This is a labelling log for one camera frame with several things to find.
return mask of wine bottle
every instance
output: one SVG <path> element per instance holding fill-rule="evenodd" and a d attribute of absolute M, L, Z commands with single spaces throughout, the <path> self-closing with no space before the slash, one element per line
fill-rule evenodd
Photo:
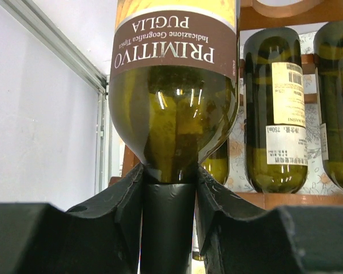
<path fill-rule="evenodd" d="M 142 274 L 185 274 L 198 165 L 238 110 L 239 0 L 118 0 L 109 107 L 144 166 Z"/>
<path fill-rule="evenodd" d="M 323 166 L 343 189 L 343 21 L 317 32 L 314 53 Z"/>
<path fill-rule="evenodd" d="M 244 46 L 246 168 L 257 192 L 295 193 L 308 171 L 300 40 L 266 29 Z"/>
<path fill-rule="evenodd" d="M 238 109 L 239 1 L 179 3 L 119 0 L 111 61 L 112 121 L 162 183 L 188 178 Z"/>
<path fill-rule="evenodd" d="M 230 171 L 229 139 L 204 160 L 202 166 L 211 176 L 224 185 Z"/>

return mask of green glass bottle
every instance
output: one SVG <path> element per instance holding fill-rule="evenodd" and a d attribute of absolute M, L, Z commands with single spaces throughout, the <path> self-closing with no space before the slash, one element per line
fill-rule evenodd
<path fill-rule="evenodd" d="M 202 166 L 216 181 L 224 185 L 230 171 L 229 139 L 208 156 Z"/>
<path fill-rule="evenodd" d="M 317 32 L 314 53 L 324 170 L 343 189 L 343 21 Z"/>
<path fill-rule="evenodd" d="M 308 172 L 300 40 L 266 29 L 244 46 L 246 169 L 257 192 L 295 193 Z"/>
<path fill-rule="evenodd" d="M 146 172 L 167 184 L 190 181 L 238 110 L 240 2 L 184 5 L 118 0 L 109 82 L 115 128 Z"/>

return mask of metal strip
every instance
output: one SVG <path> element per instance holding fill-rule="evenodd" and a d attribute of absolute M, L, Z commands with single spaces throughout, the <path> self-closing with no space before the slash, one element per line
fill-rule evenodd
<path fill-rule="evenodd" d="M 105 93 L 103 75 L 32 0 L 0 0 L 0 5 L 96 91 Z"/>
<path fill-rule="evenodd" d="M 106 122 L 106 95 L 99 94 L 98 101 L 98 124 L 97 124 L 97 160 L 95 163 L 95 194 L 103 191 L 108 185 L 105 173 L 106 153 L 105 122 Z"/>
<path fill-rule="evenodd" d="M 111 157 L 109 151 L 111 151 L 111 132 L 109 128 L 111 127 L 111 119 L 110 119 L 110 112 L 109 112 L 109 105 L 108 105 L 108 96 L 105 98 L 105 114 L 104 114 L 104 180 L 103 180 L 103 187 L 102 190 L 108 188 L 109 180 L 110 180 L 110 168 L 111 168 Z"/>

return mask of wooden wine rack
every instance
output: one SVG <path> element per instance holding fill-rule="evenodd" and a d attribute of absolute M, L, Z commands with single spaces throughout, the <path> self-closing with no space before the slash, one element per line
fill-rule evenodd
<path fill-rule="evenodd" d="M 340 20 L 343 20 L 343 0 L 301 0 L 295 4 L 279 7 L 267 6 L 258 0 L 241 0 L 241 31 Z M 304 74 L 314 74 L 315 65 L 313 54 L 302 55 L 301 62 Z M 240 70 L 240 72 L 244 71 L 244 60 L 241 61 Z M 316 94 L 306 94 L 305 103 L 316 103 Z M 139 160 L 137 157 L 126 146 L 123 158 L 122 177 L 138 163 Z M 120 177 L 111 178 L 109 185 L 116 183 L 119 179 Z M 264 209 L 271 209 L 283 204 L 343 205 L 343 196 L 238 194 L 245 200 Z"/>

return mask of brown label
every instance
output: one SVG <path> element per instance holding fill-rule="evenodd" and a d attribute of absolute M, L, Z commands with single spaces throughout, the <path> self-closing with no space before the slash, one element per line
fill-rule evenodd
<path fill-rule="evenodd" d="M 236 77 L 236 34 L 224 20 L 184 10 L 133 14 L 115 32 L 110 78 L 145 66 L 190 66 Z"/>

